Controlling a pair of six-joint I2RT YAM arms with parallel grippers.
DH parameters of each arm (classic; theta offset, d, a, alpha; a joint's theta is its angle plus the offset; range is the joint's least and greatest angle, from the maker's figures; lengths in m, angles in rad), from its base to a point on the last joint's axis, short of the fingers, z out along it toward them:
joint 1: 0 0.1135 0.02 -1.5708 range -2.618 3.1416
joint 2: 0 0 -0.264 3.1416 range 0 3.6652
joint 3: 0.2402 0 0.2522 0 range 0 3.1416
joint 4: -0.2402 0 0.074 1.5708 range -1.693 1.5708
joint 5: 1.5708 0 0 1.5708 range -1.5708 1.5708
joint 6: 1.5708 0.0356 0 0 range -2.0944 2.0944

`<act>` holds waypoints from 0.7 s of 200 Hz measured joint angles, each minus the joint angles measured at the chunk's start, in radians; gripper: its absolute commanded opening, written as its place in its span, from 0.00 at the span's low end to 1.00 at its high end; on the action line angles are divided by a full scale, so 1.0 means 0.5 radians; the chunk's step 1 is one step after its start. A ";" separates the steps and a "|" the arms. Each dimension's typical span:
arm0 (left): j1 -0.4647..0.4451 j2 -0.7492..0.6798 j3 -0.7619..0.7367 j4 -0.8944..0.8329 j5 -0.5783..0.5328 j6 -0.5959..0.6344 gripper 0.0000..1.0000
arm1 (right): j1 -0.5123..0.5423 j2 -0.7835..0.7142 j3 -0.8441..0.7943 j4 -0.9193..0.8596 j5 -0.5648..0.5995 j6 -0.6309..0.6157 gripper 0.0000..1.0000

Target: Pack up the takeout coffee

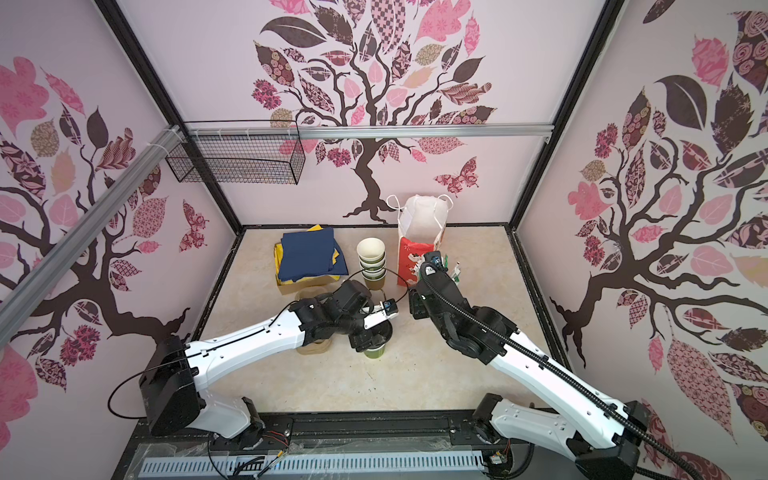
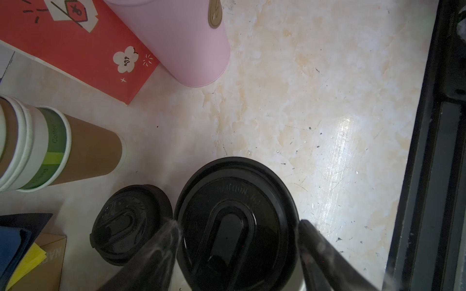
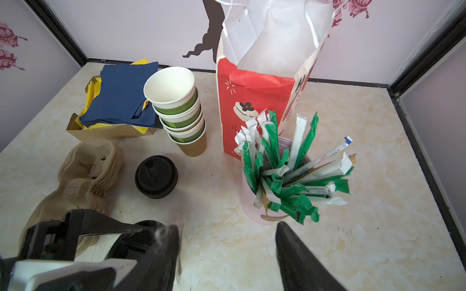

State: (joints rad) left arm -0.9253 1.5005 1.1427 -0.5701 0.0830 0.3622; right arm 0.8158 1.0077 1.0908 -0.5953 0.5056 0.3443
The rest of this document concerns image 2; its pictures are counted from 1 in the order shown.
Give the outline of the black cup lid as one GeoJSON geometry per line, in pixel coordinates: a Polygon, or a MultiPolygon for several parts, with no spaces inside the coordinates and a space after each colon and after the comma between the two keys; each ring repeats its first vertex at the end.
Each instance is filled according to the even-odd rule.
{"type": "Polygon", "coordinates": [[[174,210],[182,229],[178,265],[194,291],[282,291],[299,258],[299,215],[267,166],[231,156],[185,184],[174,210]]]}

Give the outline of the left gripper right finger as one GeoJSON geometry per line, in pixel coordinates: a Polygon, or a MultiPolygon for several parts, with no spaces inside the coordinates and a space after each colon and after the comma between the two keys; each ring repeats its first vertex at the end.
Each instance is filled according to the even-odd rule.
{"type": "Polygon", "coordinates": [[[298,223],[298,251],[307,291],[375,291],[308,220],[298,223]]]}

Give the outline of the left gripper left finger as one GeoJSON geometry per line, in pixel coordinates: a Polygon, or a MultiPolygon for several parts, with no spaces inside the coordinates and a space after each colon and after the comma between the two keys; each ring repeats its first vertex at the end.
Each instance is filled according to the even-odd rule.
{"type": "Polygon", "coordinates": [[[167,291],[182,240],[178,223],[168,220],[101,291],[167,291]]]}

